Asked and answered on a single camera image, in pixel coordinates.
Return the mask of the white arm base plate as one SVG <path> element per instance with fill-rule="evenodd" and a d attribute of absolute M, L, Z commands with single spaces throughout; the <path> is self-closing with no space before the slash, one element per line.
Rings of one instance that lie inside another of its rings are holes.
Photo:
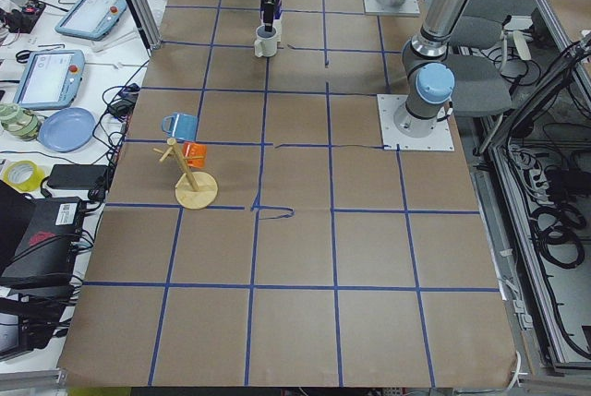
<path fill-rule="evenodd" d="M 406 110 L 406 95 L 378 94 L 382 147 L 400 151 L 454 151 L 445 107 L 434 118 L 423 120 Z"/>

